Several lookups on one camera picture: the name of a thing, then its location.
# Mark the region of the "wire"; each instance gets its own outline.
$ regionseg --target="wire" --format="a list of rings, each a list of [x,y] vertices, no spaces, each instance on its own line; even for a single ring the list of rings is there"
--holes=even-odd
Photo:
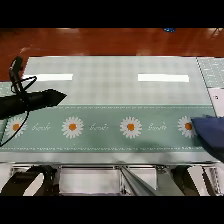
[[[28,117],[29,117],[29,114],[30,114],[30,111],[27,111],[27,113],[26,113],[26,118],[24,119],[24,121],[23,121],[23,123],[21,124],[21,126],[17,129],[17,131],[8,139],[8,140],[6,140],[4,143],[2,143],[1,145],[0,145],[0,147],[2,147],[2,146],[4,146],[6,143],[8,143],[11,139],[13,139],[15,136],[16,136],[16,134],[20,131],[20,129],[23,127],[23,125],[26,123],[26,121],[27,121],[27,119],[28,119]]]

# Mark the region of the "blue object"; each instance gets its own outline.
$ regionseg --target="blue object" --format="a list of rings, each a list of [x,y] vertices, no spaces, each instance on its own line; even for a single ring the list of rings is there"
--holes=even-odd
[[[224,117],[191,119],[203,148],[224,163]]]
[[[163,28],[163,30],[166,32],[175,32],[176,28]]]

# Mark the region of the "flower center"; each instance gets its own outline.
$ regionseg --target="flower center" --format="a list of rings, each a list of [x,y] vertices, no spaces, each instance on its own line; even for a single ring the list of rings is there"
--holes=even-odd
[[[133,131],[135,129],[134,124],[128,124],[128,130]]]
[[[12,126],[13,131],[17,131],[19,129],[19,124],[14,124]]]
[[[186,123],[186,124],[185,124],[185,128],[186,128],[187,130],[192,130],[192,124],[191,124],[191,123]]]
[[[70,125],[69,125],[69,129],[70,129],[71,131],[74,131],[74,130],[76,129],[76,124],[70,124]]]

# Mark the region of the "reddish brown surface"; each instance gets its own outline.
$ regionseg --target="reddish brown surface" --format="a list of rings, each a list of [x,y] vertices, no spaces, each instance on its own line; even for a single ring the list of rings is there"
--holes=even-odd
[[[0,81],[15,56],[175,55],[224,57],[224,32],[208,28],[0,29]]]

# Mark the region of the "daisy print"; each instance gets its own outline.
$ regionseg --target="daisy print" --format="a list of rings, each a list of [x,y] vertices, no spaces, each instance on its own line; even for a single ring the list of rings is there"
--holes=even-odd
[[[6,125],[6,129],[5,129],[5,133],[6,135],[8,135],[8,137],[10,138],[22,125],[24,119],[22,117],[15,117],[12,118],[8,124]],[[22,126],[22,128],[18,131],[18,133],[15,135],[15,138],[19,137],[20,135],[23,134],[23,132],[26,130],[27,125],[26,122],[25,124]]]
[[[140,131],[142,130],[140,121],[134,117],[126,117],[126,119],[123,119],[120,127],[120,131],[123,132],[123,135],[125,135],[126,138],[135,138],[141,134]]]
[[[78,117],[69,117],[63,122],[62,131],[66,138],[71,139],[82,134],[83,126],[83,121]]]
[[[179,131],[182,131],[182,135],[185,137],[193,138],[196,135],[195,129],[189,117],[185,116],[179,119],[177,127]]]

